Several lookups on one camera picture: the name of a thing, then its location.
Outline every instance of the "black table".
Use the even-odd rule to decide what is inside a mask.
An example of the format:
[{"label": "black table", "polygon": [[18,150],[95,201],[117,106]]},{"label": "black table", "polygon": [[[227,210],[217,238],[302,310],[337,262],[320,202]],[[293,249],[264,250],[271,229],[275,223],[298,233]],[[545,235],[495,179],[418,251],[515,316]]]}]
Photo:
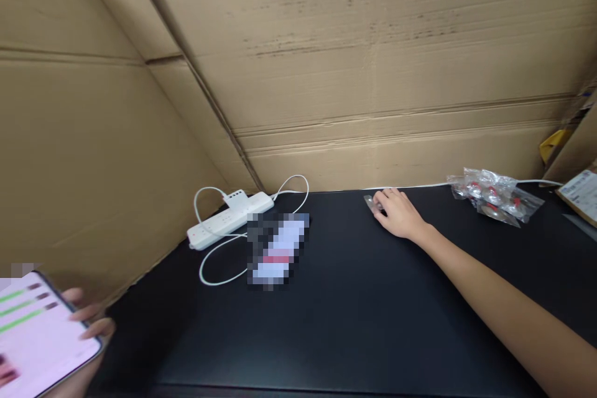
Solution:
[{"label": "black table", "polygon": [[[556,195],[522,229],[477,214],[448,187],[407,191],[421,215],[597,346],[597,244]],[[383,230],[362,191],[312,193],[305,252],[287,290],[244,277],[206,287],[207,251],[183,242],[110,310],[118,331],[94,394],[146,396],[544,396],[432,260]],[[275,211],[303,195],[281,195]],[[246,242],[205,276],[246,267]]]}]

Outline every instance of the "cardboard wall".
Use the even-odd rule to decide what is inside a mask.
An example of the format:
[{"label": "cardboard wall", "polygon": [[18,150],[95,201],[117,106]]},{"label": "cardboard wall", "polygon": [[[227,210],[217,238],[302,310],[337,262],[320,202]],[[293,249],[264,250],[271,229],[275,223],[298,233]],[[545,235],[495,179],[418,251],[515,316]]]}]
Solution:
[{"label": "cardboard wall", "polygon": [[597,48],[596,0],[156,1],[268,190],[540,177]]},{"label": "cardboard wall", "polygon": [[250,165],[230,134],[228,123],[208,101],[152,1],[103,1],[231,189],[257,192],[259,179],[249,171]]},{"label": "cardboard wall", "polygon": [[197,189],[231,185],[102,0],[1,9],[0,264],[108,301],[184,239]]}]

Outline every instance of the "power strip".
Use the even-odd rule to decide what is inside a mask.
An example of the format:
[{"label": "power strip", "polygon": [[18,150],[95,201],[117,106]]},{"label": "power strip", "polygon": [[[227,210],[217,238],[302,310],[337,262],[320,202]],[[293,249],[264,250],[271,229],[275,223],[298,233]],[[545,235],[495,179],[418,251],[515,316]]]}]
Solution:
[{"label": "power strip", "polygon": [[[187,230],[188,246],[191,249],[204,250],[223,238],[218,235],[227,235],[244,226],[247,223],[247,215],[251,213],[263,213],[272,208],[274,201],[264,192],[259,192],[248,198],[247,202],[243,205],[242,208],[228,208],[203,221],[201,224],[191,227]],[[217,234],[211,234],[205,228]]]}]

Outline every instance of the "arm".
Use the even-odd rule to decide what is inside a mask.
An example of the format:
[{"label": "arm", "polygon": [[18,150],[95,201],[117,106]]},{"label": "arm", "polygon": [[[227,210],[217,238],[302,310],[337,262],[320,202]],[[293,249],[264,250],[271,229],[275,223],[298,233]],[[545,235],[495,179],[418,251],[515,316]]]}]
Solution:
[{"label": "arm", "polygon": [[597,396],[597,349],[421,218],[406,194],[377,192],[375,218],[418,244],[551,398]]}]

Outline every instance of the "clear plastic bag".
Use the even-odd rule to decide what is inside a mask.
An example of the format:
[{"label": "clear plastic bag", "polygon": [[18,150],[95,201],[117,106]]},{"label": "clear plastic bag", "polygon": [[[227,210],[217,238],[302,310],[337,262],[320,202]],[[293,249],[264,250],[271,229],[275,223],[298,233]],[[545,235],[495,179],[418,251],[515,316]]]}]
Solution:
[{"label": "clear plastic bag", "polygon": [[523,223],[528,223],[530,217],[541,207],[545,201],[520,188],[515,188],[510,199],[500,207]]},{"label": "clear plastic bag", "polygon": [[479,175],[481,171],[465,168],[465,186],[469,197],[474,199],[481,199],[483,188],[479,182]]},{"label": "clear plastic bag", "polygon": [[465,168],[465,182],[473,198],[501,206],[509,201],[517,180],[489,170]]},{"label": "clear plastic bag", "polygon": [[487,202],[485,199],[477,200],[477,212],[482,215],[488,216],[496,221],[500,221],[506,224],[510,224],[514,227],[520,228],[521,225],[518,223],[515,217],[506,213],[504,210],[500,210],[495,205]]},{"label": "clear plastic bag", "polygon": [[464,200],[470,197],[466,189],[464,176],[448,176],[446,178],[446,181],[451,186],[452,195],[454,196],[454,199]]}]

